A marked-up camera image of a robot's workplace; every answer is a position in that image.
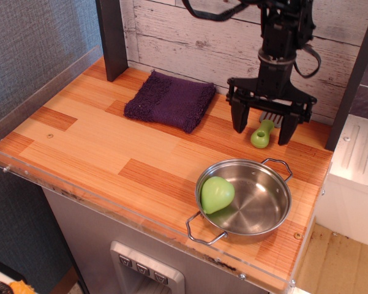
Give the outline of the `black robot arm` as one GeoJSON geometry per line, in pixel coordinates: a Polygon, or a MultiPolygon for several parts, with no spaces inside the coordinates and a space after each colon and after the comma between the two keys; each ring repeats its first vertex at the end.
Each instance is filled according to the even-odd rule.
{"type": "Polygon", "coordinates": [[[258,51],[257,78],[230,78],[227,101],[233,128],[241,133],[251,108],[282,117],[279,145],[286,145],[298,124],[310,121],[317,100],[296,88],[291,73],[297,70],[296,52],[319,55],[308,42],[313,39],[312,1],[260,1],[262,47],[258,51]]]}

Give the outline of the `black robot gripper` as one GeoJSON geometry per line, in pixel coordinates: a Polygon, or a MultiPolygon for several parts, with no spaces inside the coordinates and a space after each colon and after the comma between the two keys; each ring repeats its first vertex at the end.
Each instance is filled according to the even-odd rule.
{"type": "Polygon", "coordinates": [[[260,56],[257,78],[229,78],[227,101],[231,106],[233,128],[242,133],[251,107],[283,116],[278,145],[286,145],[299,123],[309,122],[317,100],[295,88],[290,78],[296,57],[260,56]]]}

